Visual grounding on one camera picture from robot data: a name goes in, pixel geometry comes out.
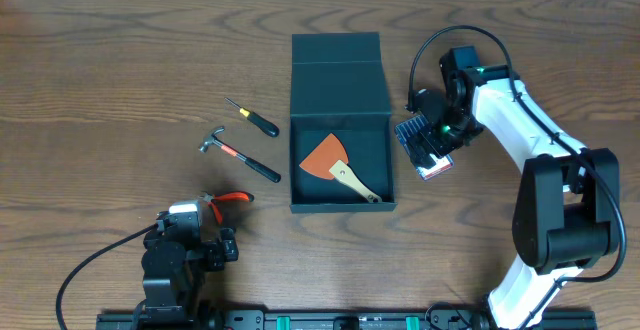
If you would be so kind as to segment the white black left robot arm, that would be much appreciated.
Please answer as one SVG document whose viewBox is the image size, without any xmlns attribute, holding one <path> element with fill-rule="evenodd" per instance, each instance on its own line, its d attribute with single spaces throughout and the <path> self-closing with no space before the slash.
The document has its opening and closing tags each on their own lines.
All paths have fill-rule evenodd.
<svg viewBox="0 0 640 330">
<path fill-rule="evenodd" d="M 220 311 L 200 298 L 206 275 L 239 257 L 235 229 L 223 226 L 209 241 L 191 213 L 162 212 L 144 237 L 141 265 L 145 299 L 134 310 L 133 329 L 223 329 Z"/>
</svg>

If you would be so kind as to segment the red handled pliers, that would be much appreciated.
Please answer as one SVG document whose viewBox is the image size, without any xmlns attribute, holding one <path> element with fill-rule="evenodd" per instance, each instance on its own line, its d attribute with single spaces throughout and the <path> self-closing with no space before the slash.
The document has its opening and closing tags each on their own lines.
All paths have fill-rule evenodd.
<svg viewBox="0 0 640 330">
<path fill-rule="evenodd" d="M 230 202 L 253 202 L 254 196 L 248 192 L 237 191 L 223 195 L 213 195 L 205 192 L 201 199 L 206 203 L 209 209 L 213 212 L 214 218 L 218 225 L 224 223 L 223 213 L 220 211 L 218 205 L 220 203 Z"/>
</svg>

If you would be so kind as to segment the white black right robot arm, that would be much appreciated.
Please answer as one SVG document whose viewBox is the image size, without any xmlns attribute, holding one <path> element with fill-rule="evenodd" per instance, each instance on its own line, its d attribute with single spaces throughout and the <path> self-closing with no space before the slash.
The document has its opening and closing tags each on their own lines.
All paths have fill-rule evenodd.
<svg viewBox="0 0 640 330">
<path fill-rule="evenodd" d="M 510 63 L 483 66 L 472 46 L 439 60 L 443 93 L 408 92 L 407 109 L 426 123 L 406 141 L 411 161 L 430 169 L 483 131 L 521 173 L 512 220 L 517 252 L 487 298 L 475 328 L 532 329 L 552 299 L 602 257 L 625 254 L 619 163 L 564 132 L 535 103 Z"/>
</svg>

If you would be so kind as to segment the small claw hammer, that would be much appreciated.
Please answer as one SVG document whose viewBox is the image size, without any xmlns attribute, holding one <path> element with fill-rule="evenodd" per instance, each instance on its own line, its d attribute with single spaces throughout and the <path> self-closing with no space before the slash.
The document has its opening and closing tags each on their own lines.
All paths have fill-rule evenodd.
<svg viewBox="0 0 640 330">
<path fill-rule="evenodd" d="M 228 155 L 240 160 L 246 166 L 248 166 L 249 168 L 251 168 L 255 172 L 261 174 L 262 176 L 264 176 L 268 180 L 270 180 L 270 181 L 272 181 L 274 183 L 279 183 L 280 182 L 281 175 L 279 173 L 277 173 L 276 171 L 274 171 L 271 168 L 267 167 L 266 165 L 258 162 L 257 160 L 255 160 L 253 158 L 250 158 L 250 157 L 247 157 L 246 155 L 242 154 L 241 152 L 237 151 L 236 149 L 232 148 L 231 146 L 229 146 L 226 143 L 224 143 L 223 141 L 221 141 L 217 137 L 217 135 L 222 133 L 224 130 L 225 130 L 225 127 L 224 126 L 220 126 L 220 127 L 215 128 L 208 135 L 206 135 L 203 138 L 203 141 L 201 142 L 201 144 L 199 145 L 199 151 L 202 152 L 202 153 L 206 153 L 211 146 L 216 146 L 216 147 L 220 148 L 226 154 L 228 154 Z"/>
</svg>

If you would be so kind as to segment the black yellow screwdriver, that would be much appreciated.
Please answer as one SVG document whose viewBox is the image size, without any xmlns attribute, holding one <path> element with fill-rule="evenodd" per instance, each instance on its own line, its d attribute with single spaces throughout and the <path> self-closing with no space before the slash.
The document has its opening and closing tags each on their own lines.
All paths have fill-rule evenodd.
<svg viewBox="0 0 640 330">
<path fill-rule="evenodd" d="M 230 98 L 225 97 L 225 101 L 235 107 L 242 116 L 267 136 L 275 138 L 280 134 L 279 128 L 273 122 L 265 119 L 256 112 L 240 106 Z"/>
</svg>

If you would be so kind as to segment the blue precision screwdriver set case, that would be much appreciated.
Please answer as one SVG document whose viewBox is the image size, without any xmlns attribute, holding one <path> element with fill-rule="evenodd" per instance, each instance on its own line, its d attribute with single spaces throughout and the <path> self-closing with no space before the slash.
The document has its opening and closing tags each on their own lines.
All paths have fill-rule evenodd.
<svg viewBox="0 0 640 330">
<path fill-rule="evenodd" d="M 424 130 L 431 126 L 423 115 L 417 115 L 395 126 L 394 132 L 410 162 L 423 181 L 442 174 L 454 166 L 450 155 L 438 158 L 426 142 Z"/>
</svg>

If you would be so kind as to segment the orange scraper wooden handle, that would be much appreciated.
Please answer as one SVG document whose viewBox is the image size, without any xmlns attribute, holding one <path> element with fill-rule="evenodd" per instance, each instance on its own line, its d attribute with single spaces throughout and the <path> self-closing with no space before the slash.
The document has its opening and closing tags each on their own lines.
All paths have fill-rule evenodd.
<svg viewBox="0 0 640 330">
<path fill-rule="evenodd" d="M 299 164 L 306 173 L 324 180 L 336 180 L 358 193 L 369 203 L 381 203 L 382 198 L 369 189 L 349 166 L 344 145 L 333 134 L 327 135 Z"/>
</svg>

